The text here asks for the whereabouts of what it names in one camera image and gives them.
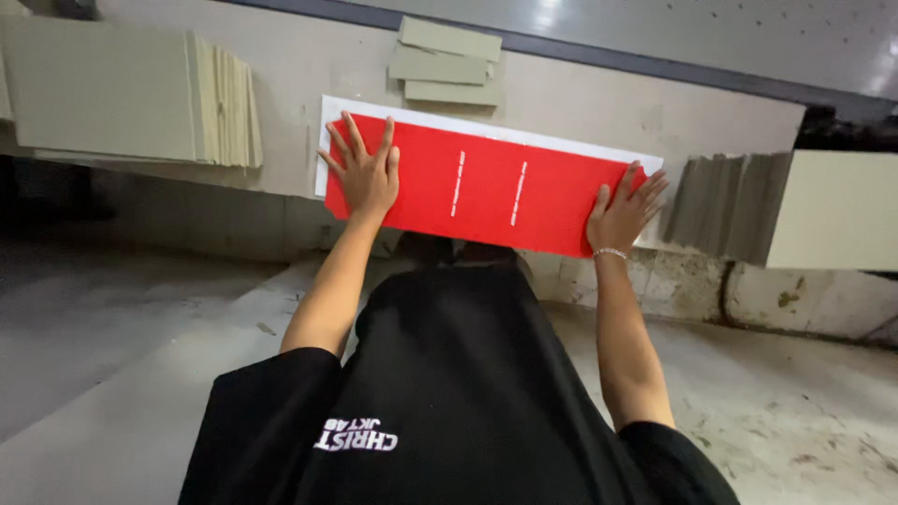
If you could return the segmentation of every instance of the silver bracelet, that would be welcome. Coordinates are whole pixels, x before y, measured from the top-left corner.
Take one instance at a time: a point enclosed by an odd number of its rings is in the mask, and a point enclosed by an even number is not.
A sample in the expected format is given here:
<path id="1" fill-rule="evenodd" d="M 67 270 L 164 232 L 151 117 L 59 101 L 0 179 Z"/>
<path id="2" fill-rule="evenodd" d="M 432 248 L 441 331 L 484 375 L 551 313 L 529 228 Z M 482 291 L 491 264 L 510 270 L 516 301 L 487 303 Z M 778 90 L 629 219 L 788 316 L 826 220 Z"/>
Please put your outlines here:
<path id="1" fill-rule="evenodd" d="M 602 249 L 599 249 L 598 251 L 593 252 L 593 257 L 595 258 L 598 255 L 605 254 L 605 253 L 616 254 L 616 255 L 620 256 L 621 258 L 623 258 L 624 260 L 627 259 L 627 254 L 624 251 L 618 251 L 617 249 L 614 249 L 611 247 L 603 247 Z"/>

